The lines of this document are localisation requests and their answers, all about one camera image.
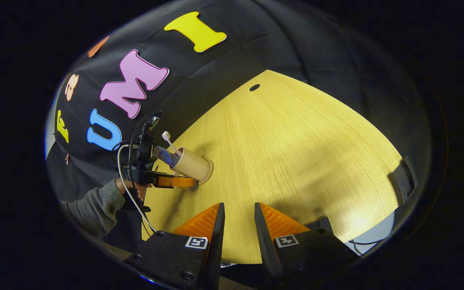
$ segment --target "black background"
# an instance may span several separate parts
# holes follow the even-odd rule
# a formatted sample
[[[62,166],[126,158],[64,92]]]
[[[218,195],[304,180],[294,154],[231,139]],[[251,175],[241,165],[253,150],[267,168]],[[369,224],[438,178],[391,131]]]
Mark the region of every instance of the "black background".
[[[6,288],[146,288],[145,281],[72,235],[60,218],[46,176],[43,140],[53,94],[72,62],[102,35],[158,4],[0,2],[0,107],[5,105],[0,111],[0,283]],[[464,2],[315,5],[396,59],[403,50],[418,59],[442,101],[449,134],[449,169],[424,222],[396,251],[367,259],[329,286],[463,286]]]

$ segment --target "gray sweater sleeve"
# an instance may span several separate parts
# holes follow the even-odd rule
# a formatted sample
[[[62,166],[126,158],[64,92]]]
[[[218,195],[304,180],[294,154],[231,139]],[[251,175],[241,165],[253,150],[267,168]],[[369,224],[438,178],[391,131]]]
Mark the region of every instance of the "gray sweater sleeve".
[[[94,188],[81,200],[61,201],[62,211],[72,217],[84,231],[102,237],[116,226],[116,211],[121,209],[125,198],[112,180],[102,188]]]

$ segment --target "toothbrush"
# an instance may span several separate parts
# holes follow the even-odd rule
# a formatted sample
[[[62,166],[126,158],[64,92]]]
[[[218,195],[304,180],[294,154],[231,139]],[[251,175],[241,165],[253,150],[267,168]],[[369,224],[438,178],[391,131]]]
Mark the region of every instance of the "toothbrush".
[[[178,151],[175,149],[175,147],[173,146],[173,144],[171,143],[171,141],[169,140],[171,136],[169,135],[169,132],[168,131],[164,131],[164,133],[162,134],[162,138],[164,140],[166,140],[169,145],[171,146],[171,148],[173,148],[173,150],[175,151],[175,154],[177,154],[179,157],[182,157],[182,152]]]

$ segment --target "toothpaste tube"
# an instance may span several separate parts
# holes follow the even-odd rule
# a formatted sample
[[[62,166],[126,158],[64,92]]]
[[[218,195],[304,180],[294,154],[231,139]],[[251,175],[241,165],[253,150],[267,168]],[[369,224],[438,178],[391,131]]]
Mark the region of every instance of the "toothpaste tube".
[[[170,168],[175,167],[180,161],[180,157],[170,153],[166,149],[159,146],[155,146],[155,148],[153,149],[153,156],[157,159],[162,160],[162,162],[169,165]]]

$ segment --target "cardboard tube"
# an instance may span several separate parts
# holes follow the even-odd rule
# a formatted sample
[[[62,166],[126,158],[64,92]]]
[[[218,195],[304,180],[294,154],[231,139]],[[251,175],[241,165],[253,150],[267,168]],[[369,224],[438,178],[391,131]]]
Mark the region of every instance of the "cardboard tube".
[[[194,178],[198,180],[199,184],[204,184],[209,180],[214,170],[212,161],[201,158],[184,147],[180,147],[178,150],[182,152],[182,156],[174,167],[170,167],[173,171]]]

